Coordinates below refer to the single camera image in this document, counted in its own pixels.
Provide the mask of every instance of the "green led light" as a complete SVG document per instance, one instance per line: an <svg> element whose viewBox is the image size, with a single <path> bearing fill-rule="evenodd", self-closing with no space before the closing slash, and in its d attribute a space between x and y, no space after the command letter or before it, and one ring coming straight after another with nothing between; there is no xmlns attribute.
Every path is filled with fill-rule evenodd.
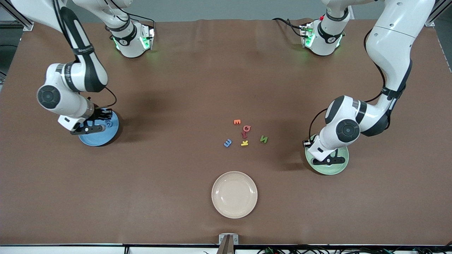
<svg viewBox="0 0 452 254"><path fill-rule="evenodd" d="M114 44L116 44L116 49L118 49L119 50L119 46L118 46L118 43L116 42L116 39L113 37L113 41L114 41Z"/></svg>
<svg viewBox="0 0 452 254"><path fill-rule="evenodd" d="M142 37L140 37L140 39L141 39L141 43L143 44L143 48L144 49L148 49L150 47L149 46L149 40L146 39L146 38L142 38Z"/></svg>
<svg viewBox="0 0 452 254"><path fill-rule="evenodd" d="M340 40L342 39L342 35L339 37L339 39L338 39L338 43L336 44L336 47L339 47L339 43L340 43Z"/></svg>
<svg viewBox="0 0 452 254"><path fill-rule="evenodd" d="M312 33L309 38L306 39L306 47L310 47L312 45L312 42L315 39L315 34Z"/></svg>

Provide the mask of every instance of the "wire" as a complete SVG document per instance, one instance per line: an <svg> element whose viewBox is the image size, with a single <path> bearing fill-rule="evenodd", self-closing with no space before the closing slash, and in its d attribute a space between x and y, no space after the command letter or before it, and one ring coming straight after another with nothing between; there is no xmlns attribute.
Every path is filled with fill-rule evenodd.
<svg viewBox="0 0 452 254"><path fill-rule="evenodd" d="M282 19L282 18L274 18L274 19L272 19L272 20L280 20L280 21L283 21L286 25L288 25L288 26L290 26L290 28L292 28L292 31L293 31L296 35L298 35L298 36L300 36L300 37L303 37L303 38L308 38L306 35L301 35L301 34L297 33L297 32L295 31L295 28L300 29L300 26L307 25L307 24L310 23L310 22L301 24L300 26L295 26L295 25L292 25L292 23L290 22L289 19L284 20L284 19Z"/></svg>
<svg viewBox="0 0 452 254"><path fill-rule="evenodd" d="M369 34L370 34L371 31L372 31L372 29L370 29L369 32L366 33L366 35L364 36L364 40L363 40L364 50L366 51L366 53L367 53L366 41L367 41L367 38L369 37ZM383 79L383 87L386 86L386 78L385 78L385 75L383 74L383 71L381 70L381 68L380 68L375 62L373 62L373 64L377 67L378 71L380 72L381 78ZM366 101L364 101L364 102L369 103L369 102L371 102L371 101L374 101L374 100L376 100L378 97L380 97L380 95L381 95L381 91L380 91L380 93L379 93L377 96L375 96L374 98L372 98L372 99L370 99L370 100L366 100ZM317 119L317 117L318 117L320 114L322 114L322 112L326 111L327 109L328 109L328 108L325 108L325 109L323 109L322 111L318 112L318 113L315 115L314 119L312 119L312 122L311 122L311 124L309 125L309 136L308 136L310 142L312 142L312 141L314 140L314 139L311 137L311 128L312 128L312 125L314 124L314 121ZM389 128L390 124L391 124L391 115L389 115L389 117L388 117L388 125L386 126L386 129Z"/></svg>
<svg viewBox="0 0 452 254"><path fill-rule="evenodd" d="M17 47L16 45L11 45L11 44L2 44L2 45L0 45L0 47L3 47L3 46Z"/></svg>
<svg viewBox="0 0 452 254"><path fill-rule="evenodd" d="M358 253L371 253L371 254L383 254L382 250L370 250L367 248L359 248L359 249L355 249L355 248L350 248L350 249L343 249L341 251L339 251L339 254L342 254L344 251L349 250L349 252L347 252L346 254L358 254Z"/></svg>
<svg viewBox="0 0 452 254"><path fill-rule="evenodd" d="M115 105L116 102L118 101L118 99L116 98L116 95L115 95L108 87L105 87L105 89L108 90L108 92L110 92L110 93L113 95L113 97L114 97L114 102L113 102L112 104L110 104L110 105L105 105L105 106L97 107L96 109L99 109L99 108L109 108L109 107Z"/></svg>
<svg viewBox="0 0 452 254"><path fill-rule="evenodd" d="M119 7L113 0L110 0L110 2L111 2L114 6L116 6L118 9L120 9L122 12L124 12L125 14L127 14L127 15L134 16L134 17L139 17L139 18L142 18L142 19L147 19L147 20L152 21L152 28L155 28L155 20L150 19L150 18L146 18L146 17L143 17L143 16L131 14L131 13L127 12L127 11L124 11L124 10L123 10L121 7Z"/></svg>
<svg viewBox="0 0 452 254"><path fill-rule="evenodd" d="M107 0L104 0L105 4L108 5L108 7L110 7L110 5L108 4ZM123 22L127 22L127 20L122 20L119 16L117 16L116 14L113 13L113 15L118 18L119 20L123 21Z"/></svg>
<svg viewBox="0 0 452 254"><path fill-rule="evenodd" d="M60 25L61 32L63 33L64 37L66 38L67 42L69 43L69 45L71 45L71 48L72 48L71 41L67 34L66 26L64 25L63 19L61 18L60 4L59 4L58 0L53 0L53 9L55 11L55 15L56 15L58 24Z"/></svg>
<svg viewBox="0 0 452 254"><path fill-rule="evenodd" d="M317 119L317 117L322 114L323 112L325 112L328 108L323 109L322 111L318 112L314 119L312 119L311 124L309 125L309 141L313 141L314 139L311 137L311 128L312 128L312 124L314 123L314 121Z"/></svg>

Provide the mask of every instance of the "plate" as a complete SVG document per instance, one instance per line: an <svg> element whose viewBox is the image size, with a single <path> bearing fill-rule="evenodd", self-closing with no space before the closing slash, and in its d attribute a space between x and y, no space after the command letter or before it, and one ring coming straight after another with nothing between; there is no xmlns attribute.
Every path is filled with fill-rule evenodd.
<svg viewBox="0 0 452 254"><path fill-rule="evenodd" d="M103 132L79 135L79 139L88 146L103 146L116 136L119 129L119 118L113 111L112 118L110 120L97 119L94 121L94 124L104 125L105 130Z"/></svg>
<svg viewBox="0 0 452 254"><path fill-rule="evenodd" d="M213 184L212 202L224 217L243 218L256 206L256 184L242 172L224 173Z"/></svg>
<svg viewBox="0 0 452 254"><path fill-rule="evenodd" d="M334 174L339 174L340 172L342 172L345 167L347 167L348 165L348 158L349 158L349 154L348 154L348 148L346 146L341 147L338 149L338 155L340 157L344 157L345 158L345 163L342 164L333 164L333 165L314 165L312 163L312 161L314 160L314 156L312 156L312 154L310 154L308 152L307 147L305 147L305 155L306 155L306 159L309 163L309 165L317 172L319 172L320 174L325 174L325 175L334 175Z"/></svg>

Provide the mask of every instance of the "brown table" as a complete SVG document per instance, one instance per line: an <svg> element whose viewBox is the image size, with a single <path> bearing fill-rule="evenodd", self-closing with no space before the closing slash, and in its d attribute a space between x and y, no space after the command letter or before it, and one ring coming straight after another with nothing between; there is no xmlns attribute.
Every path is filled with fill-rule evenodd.
<svg viewBox="0 0 452 254"><path fill-rule="evenodd" d="M47 66L73 56L57 31L36 24L0 94L0 243L209 243L222 232L244 244L447 243L452 75L433 28L413 45L389 130L361 136L335 176L301 159L318 111L343 94L379 92L363 49L374 23L350 21L328 57L302 49L275 21L161 23L154 50L136 59L116 51L103 24L85 24L122 118L105 147L85 146L38 105ZM89 96L112 100L107 91ZM249 146L234 119L252 126ZM211 202L214 181L232 170L259 190L254 211L238 220Z"/></svg>

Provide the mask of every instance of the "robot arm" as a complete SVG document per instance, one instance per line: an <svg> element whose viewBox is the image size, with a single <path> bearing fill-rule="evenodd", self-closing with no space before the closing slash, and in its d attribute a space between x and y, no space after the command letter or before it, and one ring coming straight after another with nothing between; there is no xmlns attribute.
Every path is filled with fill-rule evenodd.
<svg viewBox="0 0 452 254"><path fill-rule="evenodd" d="M132 0L73 0L96 15L113 35L116 48L126 57L138 57L152 48L154 28L130 20L120 8L127 8Z"/></svg>
<svg viewBox="0 0 452 254"><path fill-rule="evenodd" d="M39 104L59 114L58 122L72 132L87 119L109 118L111 111L96 108L95 104L79 94L100 92L107 85L108 77L74 12L61 0L11 2L30 19L62 32L76 56L74 62L48 67L46 81L37 93Z"/></svg>
<svg viewBox="0 0 452 254"><path fill-rule="evenodd" d="M411 71L411 46L434 3L434 0L385 1L385 9L369 34L366 48L387 82L375 105L345 95L330 104L325 114L326 126L313 143L305 142L318 163L327 164L324 160L332 152L352 144L360 133L374 136L386 129Z"/></svg>
<svg viewBox="0 0 452 254"><path fill-rule="evenodd" d="M339 46L345 26L350 20L348 7L362 5L376 0L321 0L326 6L326 13L320 19L307 24L302 31L304 47L319 56L327 56Z"/></svg>

